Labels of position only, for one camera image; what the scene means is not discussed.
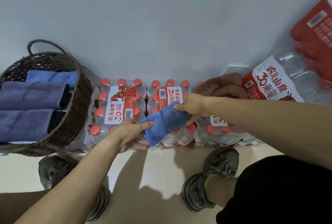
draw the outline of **wall outlet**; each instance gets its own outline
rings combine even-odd
[[[248,67],[249,66],[246,66],[246,65],[233,65],[233,64],[230,64],[224,70],[222,75],[229,74],[229,73],[240,73],[240,74],[242,74],[248,69]]]

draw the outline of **blue towel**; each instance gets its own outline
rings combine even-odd
[[[59,125],[63,111],[0,110],[0,142],[37,142]]]
[[[25,82],[62,82],[67,83],[72,89],[77,82],[77,71],[52,72],[41,70],[29,70]]]
[[[6,81],[0,90],[0,110],[65,109],[70,97],[66,83]]]
[[[151,129],[143,131],[144,138],[149,142],[150,146],[156,146],[167,134],[189,121],[190,114],[176,111],[173,109],[175,104],[180,104],[180,102],[172,102],[157,113],[140,121],[140,123],[154,121],[154,126]]]

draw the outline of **floor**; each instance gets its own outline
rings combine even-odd
[[[280,154],[268,145],[237,150],[238,175],[257,160]],[[176,148],[118,155],[105,181],[112,192],[111,201],[95,223],[215,223],[220,207],[192,213],[181,198],[185,179],[201,172],[211,151]],[[40,159],[16,154],[0,157],[0,192],[42,190],[37,171]]]

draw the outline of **black shorts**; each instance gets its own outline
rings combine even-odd
[[[330,223],[331,214],[332,172],[280,155],[262,159],[242,172],[234,196],[216,221],[273,223],[324,218]]]

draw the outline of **gray sneaker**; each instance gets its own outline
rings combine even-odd
[[[69,155],[50,155],[39,161],[38,173],[44,189],[52,189],[78,164]],[[97,220],[104,212],[110,198],[110,191],[102,186],[87,221]]]
[[[207,175],[235,177],[238,166],[239,153],[235,149],[221,147],[211,152],[204,161],[203,173],[193,175],[182,186],[181,194],[187,207],[193,212],[214,208],[215,204],[208,201],[203,187]]]

